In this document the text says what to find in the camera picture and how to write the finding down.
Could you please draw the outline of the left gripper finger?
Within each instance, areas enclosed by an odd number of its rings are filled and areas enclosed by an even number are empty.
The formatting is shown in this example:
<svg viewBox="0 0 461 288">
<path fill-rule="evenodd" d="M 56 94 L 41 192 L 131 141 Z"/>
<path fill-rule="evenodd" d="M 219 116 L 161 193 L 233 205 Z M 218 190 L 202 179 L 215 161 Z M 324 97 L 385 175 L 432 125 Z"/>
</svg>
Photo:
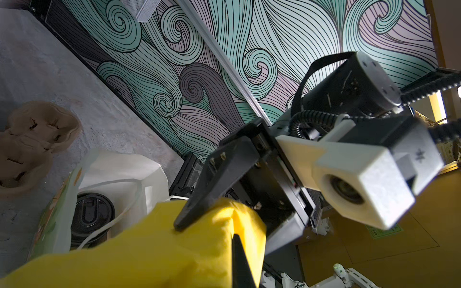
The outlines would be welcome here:
<svg viewBox="0 0 461 288">
<path fill-rule="evenodd" d="M 239 235 L 232 238 L 232 287 L 256 288 Z"/>
</svg>

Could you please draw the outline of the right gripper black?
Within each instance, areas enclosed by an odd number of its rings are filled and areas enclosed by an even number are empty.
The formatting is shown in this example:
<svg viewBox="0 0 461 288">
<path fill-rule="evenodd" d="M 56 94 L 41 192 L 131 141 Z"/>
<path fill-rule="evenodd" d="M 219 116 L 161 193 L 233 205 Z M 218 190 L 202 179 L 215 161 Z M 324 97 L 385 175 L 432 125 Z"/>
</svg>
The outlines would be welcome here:
<svg viewBox="0 0 461 288">
<path fill-rule="evenodd" d="M 234 185 L 242 203 L 254 208 L 267 227 L 267 254 L 301 237 L 316 205 L 265 121 L 256 118 L 218 145 L 174 221 L 175 230 L 197 222 Z"/>
</svg>

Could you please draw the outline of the white paper gift bag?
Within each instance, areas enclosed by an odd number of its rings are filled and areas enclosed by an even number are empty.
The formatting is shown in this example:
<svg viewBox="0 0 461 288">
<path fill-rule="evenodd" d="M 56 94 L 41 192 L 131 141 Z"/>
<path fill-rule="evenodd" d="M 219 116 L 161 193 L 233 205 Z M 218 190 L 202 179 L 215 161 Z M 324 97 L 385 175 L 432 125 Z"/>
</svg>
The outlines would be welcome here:
<svg viewBox="0 0 461 288">
<path fill-rule="evenodd" d="M 93 149 L 44 209 L 28 260 L 92 248 L 169 200 L 162 166 L 138 154 Z"/>
</svg>

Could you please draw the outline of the single yellow napkin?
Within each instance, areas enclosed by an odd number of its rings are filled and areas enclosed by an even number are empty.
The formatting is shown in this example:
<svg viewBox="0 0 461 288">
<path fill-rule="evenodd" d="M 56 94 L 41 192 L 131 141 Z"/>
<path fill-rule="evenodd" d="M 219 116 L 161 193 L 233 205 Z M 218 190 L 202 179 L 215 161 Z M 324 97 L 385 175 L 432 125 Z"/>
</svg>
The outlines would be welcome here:
<svg viewBox="0 0 461 288">
<path fill-rule="evenodd" d="M 186 230 L 173 223 L 185 201 L 157 204 L 140 223 L 101 245 L 34 259 L 4 288 L 229 288 L 232 240 L 242 242 L 252 281 L 261 278 L 266 227 L 246 205 L 223 198 Z"/>
</svg>

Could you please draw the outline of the black cup lid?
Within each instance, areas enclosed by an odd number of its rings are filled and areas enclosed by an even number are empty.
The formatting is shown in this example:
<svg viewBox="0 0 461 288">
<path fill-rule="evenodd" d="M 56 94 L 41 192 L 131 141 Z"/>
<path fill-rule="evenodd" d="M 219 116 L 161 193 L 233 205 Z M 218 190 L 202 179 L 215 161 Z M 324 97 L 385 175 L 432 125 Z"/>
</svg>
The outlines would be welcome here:
<svg viewBox="0 0 461 288">
<path fill-rule="evenodd" d="M 115 218 L 115 208 L 109 198 L 98 193 L 78 195 L 71 225 L 71 248 L 77 248 L 96 230 Z"/>
</svg>

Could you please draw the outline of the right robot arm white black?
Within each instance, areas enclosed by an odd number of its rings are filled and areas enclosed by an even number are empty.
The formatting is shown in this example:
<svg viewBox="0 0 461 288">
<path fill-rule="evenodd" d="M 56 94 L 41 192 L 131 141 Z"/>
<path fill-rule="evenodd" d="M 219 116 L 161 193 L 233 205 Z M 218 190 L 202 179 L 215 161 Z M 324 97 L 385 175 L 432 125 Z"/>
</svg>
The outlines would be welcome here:
<svg viewBox="0 0 461 288">
<path fill-rule="evenodd" d="M 461 136 L 459 120 L 428 127 L 411 103 L 461 84 L 446 71 L 402 92 L 363 52 L 316 60 L 306 73 L 339 66 L 310 92 L 300 85 L 292 106 L 272 125 L 257 118 L 219 144 L 175 220 L 177 231 L 197 222 L 220 198 L 256 211 L 267 228 L 266 252 L 322 225 L 321 203 L 341 216 L 392 228 L 443 168 L 437 149 Z"/>
</svg>

